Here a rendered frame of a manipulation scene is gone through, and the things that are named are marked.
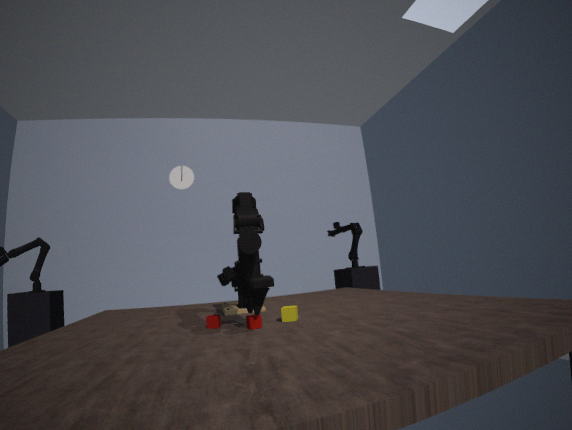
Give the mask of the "red cube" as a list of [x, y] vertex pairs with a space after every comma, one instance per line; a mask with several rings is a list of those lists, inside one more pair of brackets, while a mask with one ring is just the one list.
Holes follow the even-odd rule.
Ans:
[[221, 317], [219, 315], [209, 315], [207, 318], [207, 328], [216, 329], [221, 326]]
[[261, 315], [246, 316], [246, 328], [249, 330], [263, 328], [262, 327], [262, 316]]

